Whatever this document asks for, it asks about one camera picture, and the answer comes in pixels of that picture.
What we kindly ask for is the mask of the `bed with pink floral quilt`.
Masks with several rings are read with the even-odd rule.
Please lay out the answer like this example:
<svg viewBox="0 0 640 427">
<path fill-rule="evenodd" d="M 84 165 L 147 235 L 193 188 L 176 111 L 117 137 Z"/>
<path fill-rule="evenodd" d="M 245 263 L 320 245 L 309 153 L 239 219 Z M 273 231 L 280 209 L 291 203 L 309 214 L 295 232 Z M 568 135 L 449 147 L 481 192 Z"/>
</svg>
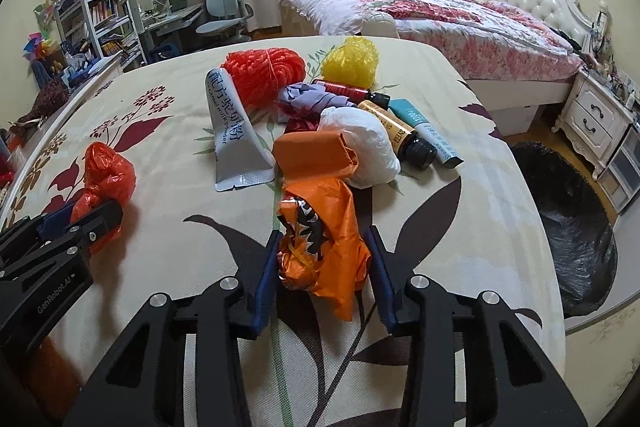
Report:
<svg viewBox="0 0 640 427">
<path fill-rule="evenodd" d="M 363 17 L 385 12 L 399 38 L 446 58 L 489 113 L 523 131 L 536 110 L 561 103 L 582 60 L 570 42 L 516 6 L 491 0 L 280 0 L 291 36 L 361 36 Z"/>
</svg>

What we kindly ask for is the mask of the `yellow foam net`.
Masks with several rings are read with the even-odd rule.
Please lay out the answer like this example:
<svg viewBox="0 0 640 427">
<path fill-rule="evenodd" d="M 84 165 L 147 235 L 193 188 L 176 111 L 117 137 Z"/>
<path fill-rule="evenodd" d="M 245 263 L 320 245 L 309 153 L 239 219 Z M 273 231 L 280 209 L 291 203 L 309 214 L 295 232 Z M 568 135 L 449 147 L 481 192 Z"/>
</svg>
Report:
<svg viewBox="0 0 640 427">
<path fill-rule="evenodd" d="M 368 90 L 375 83 L 379 60 L 378 48 L 370 39 L 347 37 L 323 60 L 321 76 L 329 82 Z"/>
</svg>

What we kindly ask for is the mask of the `floral leaf bedsheet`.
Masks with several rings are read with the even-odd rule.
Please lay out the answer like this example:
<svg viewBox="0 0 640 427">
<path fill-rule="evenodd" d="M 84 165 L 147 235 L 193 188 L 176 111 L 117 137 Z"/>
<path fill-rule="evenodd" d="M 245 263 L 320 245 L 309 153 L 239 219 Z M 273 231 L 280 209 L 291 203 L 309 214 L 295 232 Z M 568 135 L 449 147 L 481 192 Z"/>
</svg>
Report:
<svg viewBox="0 0 640 427">
<path fill-rule="evenodd" d="M 475 298 L 495 291 L 537 339 L 561 375 L 564 319 L 544 226 L 510 146 L 471 88 L 446 58 L 426 44 L 371 39 L 378 50 L 376 87 L 410 102 L 452 145 L 462 164 L 434 160 L 425 170 L 402 164 L 395 178 L 357 190 L 346 174 L 366 165 L 321 153 L 342 149 L 319 138 L 280 139 L 278 106 L 247 109 L 260 150 L 277 142 L 284 173 L 258 185 L 216 190 L 215 135 L 206 74 L 240 49 L 293 50 L 306 81 L 340 37 L 264 40 L 173 58 L 122 74 L 74 98 L 78 109 L 52 134 L 16 181 L 1 213 L 3 228 L 58 209 L 84 188 L 85 153 L 108 144 L 134 165 L 136 187 L 122 233 L 91 259 L 94 283 L 51 334 L 75 375 L 88 379 L 126 323 L 155 291 L 195 295 L 239 268 L 233 246 L 265 244 L 285 199 L 308 202 L 329 225 L 356 218 L 364 234 L 378 229 L 386 248 L 411 261 L 413 272 L 452 293 Z M 409 339 L 394 339 L 380 321 L 369 277 L 353 291 L 352 319 L 333 300 L 280 288 L 265 332 L 239 340 L 243 383 L 253 426 L 399 425 Z"/>
</svg>

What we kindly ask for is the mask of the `white round bedpost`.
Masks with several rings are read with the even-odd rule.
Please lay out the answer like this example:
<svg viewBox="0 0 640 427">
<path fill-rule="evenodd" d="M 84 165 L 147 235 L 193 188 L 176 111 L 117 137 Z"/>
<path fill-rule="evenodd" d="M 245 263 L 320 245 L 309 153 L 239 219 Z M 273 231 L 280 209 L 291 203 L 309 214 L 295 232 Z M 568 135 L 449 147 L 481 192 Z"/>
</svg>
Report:
<svg viewBox="0 0 640 427">
<path fill-rule="evenodd" d="M 385 12 L 374 12 L 363 17 L 360 35 L 399 39 L 395 20 Z"/>
</svg>

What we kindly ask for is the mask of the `teal white tube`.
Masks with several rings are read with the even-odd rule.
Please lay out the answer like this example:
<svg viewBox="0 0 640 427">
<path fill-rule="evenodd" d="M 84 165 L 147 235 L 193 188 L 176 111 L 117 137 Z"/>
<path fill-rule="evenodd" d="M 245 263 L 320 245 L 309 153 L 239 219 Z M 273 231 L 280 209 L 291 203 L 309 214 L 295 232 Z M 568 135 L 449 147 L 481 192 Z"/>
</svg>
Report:
<svg viewBox="0 0 640 427">
<path fill-rule="evenodd" d="M 436 158 L 442 167 L 454 169 L 462 164 L 463 159 L 454 148 L 411 102 L 405 98 L 393 98 L 390 101 L 390 110 L 400 120 L 413 127 L 421 138 L 434 146 Z"/>
</svg>

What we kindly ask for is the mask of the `red plastic bag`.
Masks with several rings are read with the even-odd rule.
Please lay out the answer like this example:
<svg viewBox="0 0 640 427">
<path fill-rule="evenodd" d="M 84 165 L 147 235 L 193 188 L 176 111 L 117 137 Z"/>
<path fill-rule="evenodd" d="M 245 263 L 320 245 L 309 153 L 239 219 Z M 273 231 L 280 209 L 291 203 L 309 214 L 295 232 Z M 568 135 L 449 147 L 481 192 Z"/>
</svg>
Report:
<svg viewBox="0 0 640 427">
<path fill-rule="evenodd" d="M 84 191 L 75 202 L 70 222 L 85 218 L 111 200 L 120 207 L 116 225 L 109 225 L 108 232 L 90 247 L 90 254 L 94 256 L 120 235 L 124 207 L 134 194 L 137 178 L 134 165 L 128 159 L 103 142 L 93 142 L 85 153 L 84 181 Z"/>
</svg>

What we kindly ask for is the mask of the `orange plastic bag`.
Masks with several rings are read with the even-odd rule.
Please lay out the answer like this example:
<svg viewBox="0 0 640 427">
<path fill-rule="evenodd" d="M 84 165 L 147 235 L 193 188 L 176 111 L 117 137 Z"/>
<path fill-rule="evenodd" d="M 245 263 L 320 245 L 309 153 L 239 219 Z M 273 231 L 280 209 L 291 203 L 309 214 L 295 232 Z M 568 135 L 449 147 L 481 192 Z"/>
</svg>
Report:
<svg viewBox="0 0 640 427">
<path fill-rule="evenodd" d="M 285 133 L 272 153 L 283 174 L 280 280 L 291 291 L 324 300 L 336 317 L 349 321 L 370 262 L 346 184 L 357 156 L 337 131 Z"/>
</svg>

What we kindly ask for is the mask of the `grey office chair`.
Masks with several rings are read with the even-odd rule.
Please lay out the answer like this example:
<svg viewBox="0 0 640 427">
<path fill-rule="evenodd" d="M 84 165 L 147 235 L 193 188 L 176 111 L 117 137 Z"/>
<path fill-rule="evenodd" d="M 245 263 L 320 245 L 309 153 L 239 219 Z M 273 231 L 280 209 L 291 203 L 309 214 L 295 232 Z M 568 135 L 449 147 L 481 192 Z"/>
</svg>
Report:
<svg viewBox="0 0 640 427">
<path fill-rule="evenodd" d="M 244 0 L 206 0 L 209 20 L 196 28 L 196 33 L 214 38 L 222 46 L 250 41 L 247 22 L 254 17 L 253 7 Z"/>
</svg>

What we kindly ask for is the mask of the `red bottle black cap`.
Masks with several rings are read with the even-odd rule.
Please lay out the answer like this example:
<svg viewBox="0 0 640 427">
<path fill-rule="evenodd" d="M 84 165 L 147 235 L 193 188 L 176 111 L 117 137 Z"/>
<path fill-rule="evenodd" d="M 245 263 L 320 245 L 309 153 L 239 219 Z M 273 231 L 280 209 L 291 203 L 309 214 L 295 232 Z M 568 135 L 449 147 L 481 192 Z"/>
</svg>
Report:
<svg viewBox="0 0 640 427">
<path fill-rule="evenodd" d="M 363 101 L 370 101 L 375 105 L 382 107 L 382 109 L 388 109 L 388 106 L 390 105 L 390 96 L 381 92 L 344 86 L 344 84 L 327 82 L 324 79 L 316 79 L 314 80 L 314 84 L 318 84 L 318 86 L 323 87 L 326 91 L 333 94 L 346 96 L 349 101 L 355 104 L 360 104 Z"/>
</svg>

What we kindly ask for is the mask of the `red foam net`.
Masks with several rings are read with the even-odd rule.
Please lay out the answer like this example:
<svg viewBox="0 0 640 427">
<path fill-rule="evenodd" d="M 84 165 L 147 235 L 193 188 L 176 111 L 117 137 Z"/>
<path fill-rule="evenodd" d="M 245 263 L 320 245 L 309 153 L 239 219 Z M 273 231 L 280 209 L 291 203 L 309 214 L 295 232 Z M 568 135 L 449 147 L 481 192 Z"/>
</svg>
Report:
<svg viewBox="0 0 640 427">
<path fill-rule="evenodd" d="M 280 91 L 306 78 L 306 63 L 288 48 L 231 52 L 221 64 L 231 76 L 244 107 L 263 108 L 277 100 Z"/>
</svg>

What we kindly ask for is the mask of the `grey desk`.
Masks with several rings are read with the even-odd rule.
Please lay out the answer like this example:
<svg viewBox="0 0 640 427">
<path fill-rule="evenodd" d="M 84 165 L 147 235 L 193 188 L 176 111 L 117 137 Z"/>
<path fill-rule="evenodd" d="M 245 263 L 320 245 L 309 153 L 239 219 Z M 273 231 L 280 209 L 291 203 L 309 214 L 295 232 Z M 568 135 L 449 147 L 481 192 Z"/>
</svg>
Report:
<svg viewBox="0 0 640 427">
<path fill-rule="evenodd" d="M 179 53 L 183 52 L 180 32 L 189 28 L 204 14 L 204 4 L 192 4 L 177 12 L 171 12 L 162 20 L 154 23 L 143 23 L 138 33 L 145 61 L 151 63 L 151 51 L 156 47 L 155 41 L 172 43 Z"/>
</svg>

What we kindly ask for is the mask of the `silver squeeze tube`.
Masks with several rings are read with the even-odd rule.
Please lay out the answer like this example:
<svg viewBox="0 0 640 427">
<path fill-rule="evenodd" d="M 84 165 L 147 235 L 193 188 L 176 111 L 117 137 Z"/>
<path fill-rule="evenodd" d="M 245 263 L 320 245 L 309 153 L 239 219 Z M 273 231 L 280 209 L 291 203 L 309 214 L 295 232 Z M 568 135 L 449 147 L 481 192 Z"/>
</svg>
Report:
<svg viewBox="0 0 640 427">
<path fill-rule="evenodd" d="M 215 139 L 216 191 L 272 182 L 276 162 L 259 142 L 229 73 L 224 68 L 211 69 L 205 91 Z"/>
</svg>

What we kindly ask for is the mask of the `amber bottle black cap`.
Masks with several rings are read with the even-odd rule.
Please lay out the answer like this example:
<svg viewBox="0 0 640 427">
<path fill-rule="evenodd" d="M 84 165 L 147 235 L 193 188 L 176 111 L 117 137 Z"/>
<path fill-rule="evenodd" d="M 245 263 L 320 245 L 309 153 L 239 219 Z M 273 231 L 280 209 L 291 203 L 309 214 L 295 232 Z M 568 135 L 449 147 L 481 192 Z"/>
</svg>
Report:
<svg viewBox="0 0 640 427">
<path fill-rule="evenodd" d="M 419 170 L 425 170 L 433 164 L 437 155 L 436 148 L 418 135 L 416 129 L 373 102 L 363 101 L 357 107 L 378 118 L 401 162 Z"/>
</svg>

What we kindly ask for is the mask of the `black trash bin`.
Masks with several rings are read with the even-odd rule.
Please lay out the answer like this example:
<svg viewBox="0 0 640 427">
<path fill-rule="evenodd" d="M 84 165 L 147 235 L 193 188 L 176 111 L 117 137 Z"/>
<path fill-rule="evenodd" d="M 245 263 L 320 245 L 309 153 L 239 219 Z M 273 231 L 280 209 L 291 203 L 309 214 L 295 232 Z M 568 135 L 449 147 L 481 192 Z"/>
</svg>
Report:
<svg viewBox="0 0 640 427">
<path fill-rule="evenodd" d="M 564 317 L 603 305 L 617 271 L 613 228 L 587 179 L 556 150 L 539 142 L 511 146 L 546 231 Z"/>
</svg>

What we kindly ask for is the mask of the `plastic drawer unit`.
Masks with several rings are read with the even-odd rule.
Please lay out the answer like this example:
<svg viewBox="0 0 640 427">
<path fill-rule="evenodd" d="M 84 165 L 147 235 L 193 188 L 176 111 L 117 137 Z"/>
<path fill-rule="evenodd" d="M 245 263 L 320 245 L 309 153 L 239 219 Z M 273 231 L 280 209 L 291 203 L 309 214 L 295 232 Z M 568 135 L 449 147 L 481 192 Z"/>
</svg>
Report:
<svg viewBox="0 0 640 427">
<path fill-rule="evenodd" d="M 630 126 L 598 178 L 598 184 L 617 213 L 639 194 L 639 130 Z"/>
</svg>

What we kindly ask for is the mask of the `white plastic bag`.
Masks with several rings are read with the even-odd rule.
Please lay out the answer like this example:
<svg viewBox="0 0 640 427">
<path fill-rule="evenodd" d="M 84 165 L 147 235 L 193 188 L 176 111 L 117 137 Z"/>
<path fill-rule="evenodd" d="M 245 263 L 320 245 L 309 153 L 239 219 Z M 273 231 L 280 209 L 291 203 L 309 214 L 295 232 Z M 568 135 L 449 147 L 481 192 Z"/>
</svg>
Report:
<svg viewBox="0 0 640 427">
<path fill-rule="evenodd" d="M 328 107 L 320 115 L 319 131 L 338 131 L 353 150 L 358 167 L 347 183 L 355 188 L 374 187 L 395 180 L 400 173 L 387 131 L 373 114 L 357 107 Z"/>
</svg>

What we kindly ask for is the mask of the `white nightstand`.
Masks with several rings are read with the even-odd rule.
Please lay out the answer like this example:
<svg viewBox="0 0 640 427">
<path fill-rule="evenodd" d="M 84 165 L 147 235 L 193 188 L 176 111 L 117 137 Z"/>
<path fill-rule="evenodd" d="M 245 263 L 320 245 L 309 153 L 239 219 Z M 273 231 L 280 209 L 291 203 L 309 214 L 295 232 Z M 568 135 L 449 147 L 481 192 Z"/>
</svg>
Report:
<svg viewBox="0 0 640 427">
<path fill-rule="evenodd" d="M 597 181 L 633 122 L 634 114 L 582 69 L 551 131 L 563 131 L 574 152 L 590 162 Z"/>
</svg>

